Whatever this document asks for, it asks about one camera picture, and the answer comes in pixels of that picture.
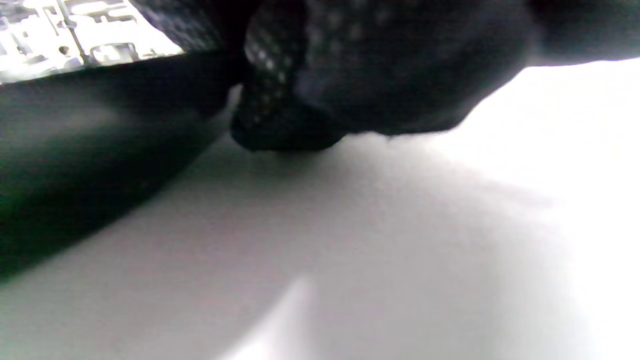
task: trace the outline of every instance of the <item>black fabric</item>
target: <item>black fabric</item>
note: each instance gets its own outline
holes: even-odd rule
[[[528,65],[640,56],[634,0],[134,0],[186,51],[244,48],[251,150],[444,131]]]

